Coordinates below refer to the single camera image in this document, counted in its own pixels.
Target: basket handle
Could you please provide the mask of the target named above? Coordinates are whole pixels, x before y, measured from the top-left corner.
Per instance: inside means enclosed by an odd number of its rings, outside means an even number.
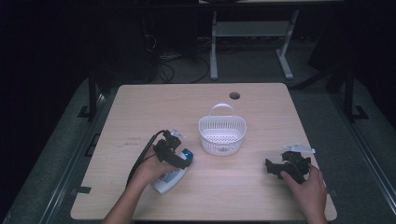
[[[230,109],[233,111],[233,116],[235,116],[235,111],[233,110],[233,107],[230,106],[230,105],[227,105],[227,104],[217,104],[217,105],[214,105],[214,106],[210,109],[210,111],[209,111],[209,116],[212,116],[212,112],[213,112],[216,108],[219,108],[219,107],[228,107],[228,108],[230,108]]]

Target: tabletop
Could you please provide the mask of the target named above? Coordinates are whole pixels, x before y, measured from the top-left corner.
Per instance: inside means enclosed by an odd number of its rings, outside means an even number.
[[[230,93],[237,92],[234,100]],[[240,150],[228,157],[204,152],[199,119],[216,104],[231,105],[247,124]],[[217,111],[227,114],[227,108]],[[161,195],[148,186],[135,220],[302,220],[283,180],[268,174],[264,160],[281,162],[283,146],[310,147],[289,91],[280,83],[122,86],[108,114],[91,163],[71,210],[75,219],[102,219],[125,189],[134,162],[152,135],[176,128],[194,159],[188,172]],[[314,154],[312,164],[318,166]],[[328,196],[326,218],[337,214]]]

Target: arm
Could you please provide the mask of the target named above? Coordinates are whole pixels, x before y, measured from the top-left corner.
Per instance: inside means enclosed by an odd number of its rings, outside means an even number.
[[[163,173],[176,169],[176,167],[170,164],[161,163],[157,159],[157,156],[152,155],[155,155],[153,146],[146,153],[145,161],[136,169],[125,191],[121,194],[102,223],[130,223],[137,202],[145,187]]]
[[[294,199],[300,206],[306,221],[309,224],[328,223],[324,215],[326,208],[327,191],[323,182],[322,172],[312,164],[309,164],[310,172],[308,180],[298,184],[286,172],[280,174],[293,192]]]

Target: white basket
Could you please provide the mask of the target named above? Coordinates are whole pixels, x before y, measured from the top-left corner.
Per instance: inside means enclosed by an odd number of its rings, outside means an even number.
[[[233,111],[231,116],[212,116],[219,107],[228,107]],[[244,119],[235,115],[233,107],[218,104],[209,111],[209,116],[199,120],[199,132],[204,151],[214,156],[230,156],[242,145],[247,130]]]

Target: black device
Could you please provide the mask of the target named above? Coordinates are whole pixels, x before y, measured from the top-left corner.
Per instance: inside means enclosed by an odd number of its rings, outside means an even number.
[[[309,173],[309,163],[311,163],[311,158],[303,158],[300,152],[286,151],[282,153],[282,161],[286,161],[284,164],[275,164],[265,159],[265,166],[267,167],[267,172],[273,175],[277,175],[277,178],[283,179],[280,175],[281,171],[285,171],[293,179],[302,184],[305,182],[304,175]]]
[[[176,136],[173,136],[168,130],[162,130],[151,137],[151,139],[148,141],[148,144],[145,146],[142,153],[140,154],[139,158],[137,158],[137,161],[134,163],[134,167],[132,168],[131,173],[129,173],[128,175],[128,181],[126,182],[127,185],[131,178],[134,176],[134,171],[137,169],[137,167],[146,160],[144,159],[146,152],[149,150],[149,148],[154,143],[158,135],[160,135],[160,133],[163,134],[163,137],[165,139],[160,139],[157,142],[157,145],[154,146],[155,155],[157,155],[158,160],[166,161],[169,164],[175,166],[176,168],[180,168],[183,170],[191,165],[192,161],[183,160],[175,154],[176,148],[181,144],[180,139],[178,139],[178,137]]]

